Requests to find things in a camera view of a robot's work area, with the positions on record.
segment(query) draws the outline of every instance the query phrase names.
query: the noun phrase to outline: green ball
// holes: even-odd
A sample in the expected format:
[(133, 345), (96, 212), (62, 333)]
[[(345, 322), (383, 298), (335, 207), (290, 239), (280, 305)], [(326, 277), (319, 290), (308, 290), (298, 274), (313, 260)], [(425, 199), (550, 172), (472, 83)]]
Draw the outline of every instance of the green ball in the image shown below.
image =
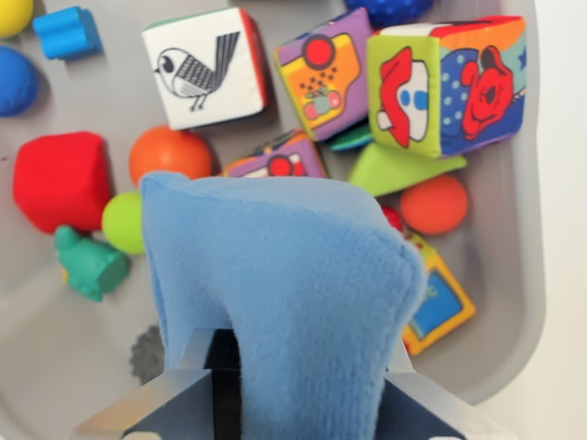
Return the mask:
[(113, 197), (102, 213), (102, 232), (108, 243), (130, 255), (144, 254), (140, 217), (138, 192), (122, 192)]

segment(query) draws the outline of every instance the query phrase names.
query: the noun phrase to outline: green plastic toy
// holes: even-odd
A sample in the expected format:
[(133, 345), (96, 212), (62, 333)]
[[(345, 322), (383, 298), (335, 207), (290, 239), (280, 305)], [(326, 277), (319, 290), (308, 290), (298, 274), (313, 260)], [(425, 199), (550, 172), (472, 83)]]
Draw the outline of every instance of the green plastic toy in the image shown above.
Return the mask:
[(349, 182), (379, 197), (466, 166), (467, 160), (462, 156), (432, 159), (371, 143), (361, 152)]
[(97, 303), (128, 275), (125, 254), (81, 236), (69, 226), (60, 226), (55, 231), (55, 249), (67, 284)]

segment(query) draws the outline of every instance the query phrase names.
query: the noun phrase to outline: purple block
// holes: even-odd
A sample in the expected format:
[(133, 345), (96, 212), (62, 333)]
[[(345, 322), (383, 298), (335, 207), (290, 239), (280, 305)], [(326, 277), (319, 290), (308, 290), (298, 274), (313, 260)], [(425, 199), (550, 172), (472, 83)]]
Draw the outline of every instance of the purple block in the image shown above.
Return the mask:
[(367, 11), (340, 16), (275, 50), (275, 61), (308, 136), (330, 138), (368, 114)]
[(314, 142), (294, 130), (256, 148), (246, 158), (227, 167), (228, 177), (325, 177), (327, 173)]

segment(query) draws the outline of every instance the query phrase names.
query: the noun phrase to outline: red cushion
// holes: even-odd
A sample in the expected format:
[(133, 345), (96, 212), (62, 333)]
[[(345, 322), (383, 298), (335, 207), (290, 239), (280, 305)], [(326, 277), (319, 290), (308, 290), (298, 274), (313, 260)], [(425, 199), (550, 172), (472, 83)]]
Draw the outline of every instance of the red cushion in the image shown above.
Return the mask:
[(45, 233), (61, 225), (100, 229), (110, 199), (104, 141), (80, 132), (28, 142), (18, 152), (13, 195), (28, 220)]

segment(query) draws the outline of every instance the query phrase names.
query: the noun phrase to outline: white wall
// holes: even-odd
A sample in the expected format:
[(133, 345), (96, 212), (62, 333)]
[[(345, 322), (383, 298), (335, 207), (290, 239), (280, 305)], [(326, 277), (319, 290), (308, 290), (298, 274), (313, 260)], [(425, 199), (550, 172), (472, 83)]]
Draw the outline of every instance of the white wall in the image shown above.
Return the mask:
[(479, 407), (521, 440), (580, 440), (587, 439), (587, 3), (536, 3), (547, 319), (526, 369)]

